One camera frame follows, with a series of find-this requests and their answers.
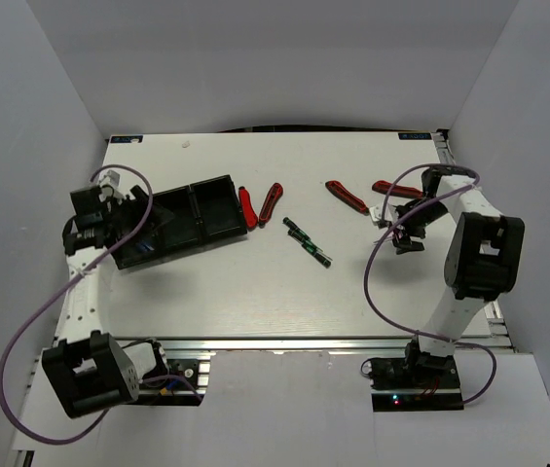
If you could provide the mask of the blue red screwdriver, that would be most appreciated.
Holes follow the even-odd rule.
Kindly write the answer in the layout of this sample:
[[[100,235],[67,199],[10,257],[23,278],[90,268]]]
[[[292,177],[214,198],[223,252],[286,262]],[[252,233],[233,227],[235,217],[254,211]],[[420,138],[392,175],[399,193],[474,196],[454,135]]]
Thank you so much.
[[[141,238],[134,243],[134,248],[143,254],[153,253],[157,250],[156,242],[152,238]]]
[[[379,243],[384,243],[384,242],[390,242],[390,241],[393,241],[394,239],[397,238],[397,235],[395,233],[392,233],[390,235],[383,235],[382,237],[380,237],[379,239],[377,239],[376,241],[374,241],[374,244],[379,244]]]

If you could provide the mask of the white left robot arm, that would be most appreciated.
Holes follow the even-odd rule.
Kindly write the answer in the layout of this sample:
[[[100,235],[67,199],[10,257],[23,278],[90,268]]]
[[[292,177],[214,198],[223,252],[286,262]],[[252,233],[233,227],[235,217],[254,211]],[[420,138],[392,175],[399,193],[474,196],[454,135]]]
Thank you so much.
[[[134,186],[126,195],[108,182],[71,193],[74,215],[62,243],[71,286],[55,344],[42,354],[42,368],[71,418],[136,401],[140,386],[157,388],[168,377],[162,346],[153,338],[120,345],[108,330],[111,247],[156,216],[148,194]]]

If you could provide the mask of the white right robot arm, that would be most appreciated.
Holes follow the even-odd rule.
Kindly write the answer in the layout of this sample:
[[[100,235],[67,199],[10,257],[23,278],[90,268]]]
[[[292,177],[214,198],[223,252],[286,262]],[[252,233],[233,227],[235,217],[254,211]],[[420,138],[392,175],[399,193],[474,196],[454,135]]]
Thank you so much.
[[[436,164],[421,176],[422,198],[392,209],[398,254],[421,252],[425,229],[444,215],[456,223],[443,268],[446,288],[421,332],[407,345],[404,379],[423,388],[453,360],[456,342],[475,315],[517,280],[524,221],[502,214],[476,187],[478,176]]]

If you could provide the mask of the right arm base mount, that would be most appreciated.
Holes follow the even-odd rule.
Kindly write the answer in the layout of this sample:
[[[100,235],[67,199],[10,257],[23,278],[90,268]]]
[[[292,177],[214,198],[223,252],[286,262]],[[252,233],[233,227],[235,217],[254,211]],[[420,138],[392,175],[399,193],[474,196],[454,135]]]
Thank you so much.
[[[455,360],[445,369],[411,366],[400,358],[368,358],[360,373],[370,381],[374,413],[441,412],[464,409]]]

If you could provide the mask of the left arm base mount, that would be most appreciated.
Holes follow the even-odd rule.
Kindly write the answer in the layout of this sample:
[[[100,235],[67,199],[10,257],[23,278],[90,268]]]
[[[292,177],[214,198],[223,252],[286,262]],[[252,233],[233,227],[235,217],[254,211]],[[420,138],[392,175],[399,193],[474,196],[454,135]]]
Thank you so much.
[[[142,385],[158,390],[163,395],[175,395],[180,390],[192,394],[205,389],[208,382],[209,362],[202,359],[169,359],[161,367],[147,373]]]

